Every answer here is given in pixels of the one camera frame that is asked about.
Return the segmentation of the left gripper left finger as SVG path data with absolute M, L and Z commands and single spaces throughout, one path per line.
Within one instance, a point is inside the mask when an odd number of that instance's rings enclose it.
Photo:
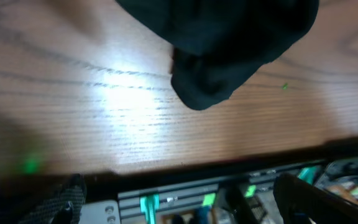
M 71 176 L 63 184 L 58 185 L 52 193 L 30 209 L 19 223 L 79 224 L 81 208 L 86 200 L 86 184 L 82 175 Z

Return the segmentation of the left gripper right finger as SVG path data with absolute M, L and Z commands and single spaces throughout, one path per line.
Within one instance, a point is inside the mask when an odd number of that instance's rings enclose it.
M 284 224 L 358 223 L 358 205 L 290 174 L 275 179 L 273 195 Z

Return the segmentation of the black polo shirt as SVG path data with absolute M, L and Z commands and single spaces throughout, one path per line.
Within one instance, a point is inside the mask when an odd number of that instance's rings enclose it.
M 188 108 L 230 98 L 313 26 L 318 0 L 125 0 L 120 6 L 173 46 L 171 84 Z

